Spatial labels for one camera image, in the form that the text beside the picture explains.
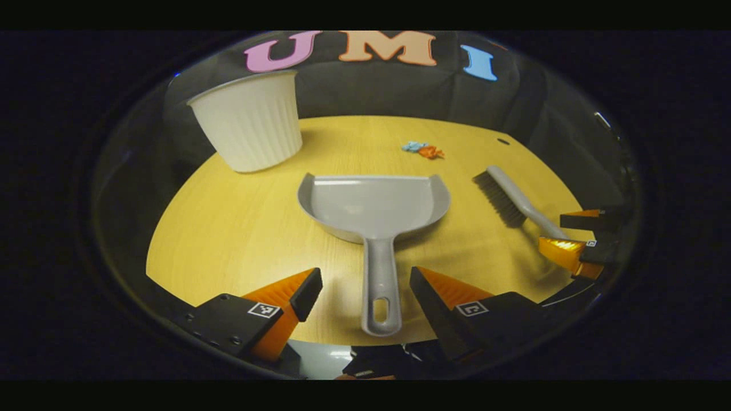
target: hand brush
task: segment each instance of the hand brush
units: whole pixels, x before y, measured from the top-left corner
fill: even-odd
[[[491,165],[484,173],[475,176],[472,181],[485,193],[508,227],[520,227],[526,218],[529,218],[551,237],[568,238],[566,233],[533,207],[528,198],[500,167]]]

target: brush handle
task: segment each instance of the brush handle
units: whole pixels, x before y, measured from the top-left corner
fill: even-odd
[[[540,213],[533,205],[531,201],[523,194],[523,192],[512,182],[510,177],[496,165],[488,167],[488,173],[495,179],[497,184],[505,191],[508,197],[515,207],[520,210],[523,215],[528,217],[532,222],[536,223],[541,227],[548,235],[554,238],[568,238],[563,230],[558,228],[552,221],[546,216]]]
[[[401,330],[401,299],[398,294],[393,240],[394,237],[363,240],[365,272],[361,328],[372,336],[392,336]],[[375,318],[374,303],[382,298],[388,303],[388,314],[384,322],[379,322]]]

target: black background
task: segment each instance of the black background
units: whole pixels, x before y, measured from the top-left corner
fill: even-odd
[[[0,33],[6,168],[0,371],[5,379],[247,378],[158,337],[110,302],[69,219],[73,160],[133,85],[248,32]],[[496,31],[607,106],[660,177],[662,229],[632,281],[588,321],[481,376],[726,379],[731,36],[723,31]],[[160,72],[164,67],[169,72]]]

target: dustpan handle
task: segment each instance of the dustpan handle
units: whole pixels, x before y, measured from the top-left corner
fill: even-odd
[[[365,272],[363,273],[363,315],[361,327],[372,336],[392,336],[401,330],[401,299],[398,294],[394,238],[365,239]],[[384,322],[376,321],[374,303],[388,301]]]

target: gray dustpan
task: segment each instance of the gray dustpan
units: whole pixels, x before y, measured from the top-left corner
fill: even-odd
[[[302,209],[329,233],[363,244],[363,315],[372,336],[401,329],[401,301],[393,251],[396,236],[413,233],[441,219],[451,196],[439,176],[305,175],[298,190]],[[376,321],[374,302],[386,300],[387,317]]]

